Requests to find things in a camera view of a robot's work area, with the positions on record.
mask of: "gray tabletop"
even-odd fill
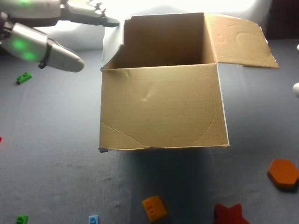
[[[150,223],[159,195],[171,224],[211,224],[215,203],[241,203],[251,224],[297,224],[299,193],[266,176],[274,158],[299,167],[299,40],[269,41],[280,69],[219,64],[230,148],[99,153],[101,52],[71,74],[0,57],[0,223]],[[29,71],[22,85],[15,79]]]

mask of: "red star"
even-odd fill
[[[215,205],[214,224],[250,224],[242,217],[242,206],[236,204],[227,208],[222,204]]]

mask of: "white wall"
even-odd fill
[[[150,0],[147,3],[138,0],[108,0],[105,4],[107,13],[115,17],[208,12],[251,20],[264,28],[271,0]],[[101,26],[60,21],[55,27],[40,29],[74,51],[102,49],[104,29]]]

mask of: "orange block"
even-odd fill
[[[166,208],[159,196],[150,197],[142,201],[142,204],[151,222],[167,215]]]
[[[297,184],[299,171],[291,161],[275,159],[270,165],[267,175],[277,188],[291,190]]]

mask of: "cardboard box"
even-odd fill
[[[109,32],[100,148],[227,147],[217,63],[278,68],[260,27],[234,17],[135,16]]]

